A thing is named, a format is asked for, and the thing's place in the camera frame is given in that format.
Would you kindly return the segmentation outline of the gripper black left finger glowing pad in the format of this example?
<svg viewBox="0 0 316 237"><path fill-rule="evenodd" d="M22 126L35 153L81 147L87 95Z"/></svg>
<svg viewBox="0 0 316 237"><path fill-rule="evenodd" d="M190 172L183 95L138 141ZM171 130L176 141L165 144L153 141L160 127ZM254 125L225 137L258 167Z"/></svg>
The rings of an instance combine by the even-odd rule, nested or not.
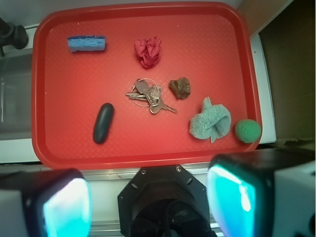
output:
<svg viewBox="0 0 316 237"><path fill-rule="evenodd" d="M86 237L91 220L91 189L76 169L0 176L2 237Z"/></svg>

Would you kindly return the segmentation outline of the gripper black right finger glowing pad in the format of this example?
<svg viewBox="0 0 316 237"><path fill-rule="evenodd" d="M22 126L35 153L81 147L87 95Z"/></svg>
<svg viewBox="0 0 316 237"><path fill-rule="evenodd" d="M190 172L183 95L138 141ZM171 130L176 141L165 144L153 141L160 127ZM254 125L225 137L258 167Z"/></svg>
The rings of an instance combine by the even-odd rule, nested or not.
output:
<svg viewBox="0 0 316 237"><path fill-rule="evenodd" d="M210 211L227 237L313 237L315 174L312 150L219 154L207 173Z"/></svg>

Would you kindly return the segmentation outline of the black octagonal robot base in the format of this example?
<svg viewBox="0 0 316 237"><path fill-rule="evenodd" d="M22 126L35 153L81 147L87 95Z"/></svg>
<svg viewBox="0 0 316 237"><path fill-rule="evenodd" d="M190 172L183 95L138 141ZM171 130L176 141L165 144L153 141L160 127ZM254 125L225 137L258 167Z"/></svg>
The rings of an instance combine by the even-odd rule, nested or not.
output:
<svg viewBox="0 0 316 237"><path fill-rule="evenodd" d="M125 237L214 237L206 186L180 165L141 168L118 194Z"/></svg>

